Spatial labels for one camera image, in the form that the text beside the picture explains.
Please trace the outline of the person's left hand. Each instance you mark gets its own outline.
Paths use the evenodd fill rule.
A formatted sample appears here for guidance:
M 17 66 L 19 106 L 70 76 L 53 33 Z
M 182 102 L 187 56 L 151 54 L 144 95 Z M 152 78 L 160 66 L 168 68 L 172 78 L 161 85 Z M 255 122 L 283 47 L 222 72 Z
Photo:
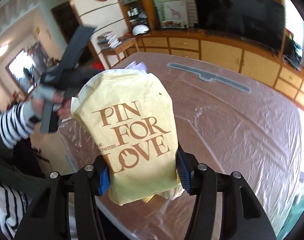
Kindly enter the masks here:
M 59 119 L 65 119 L 70 116 L 71 99 L 64 100 L 62 92 L 57 90 L 38 87 L 31 97 L 32 109 L 38 117 L 42 117 L 46 101 L 51 101 L 53 104 L 59 105 L 59 108 L 57 109 Z

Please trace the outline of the striped sleeve forearm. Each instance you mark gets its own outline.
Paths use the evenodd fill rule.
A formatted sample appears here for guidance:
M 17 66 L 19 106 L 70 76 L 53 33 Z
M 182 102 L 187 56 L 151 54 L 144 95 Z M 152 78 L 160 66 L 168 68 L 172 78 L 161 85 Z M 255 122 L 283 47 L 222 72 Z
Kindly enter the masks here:
M 11 150 L 22 139 L 28 139 L 39 121 L 30 101 L 21 102 L 0 113 L 0 138 L 5 147 Z

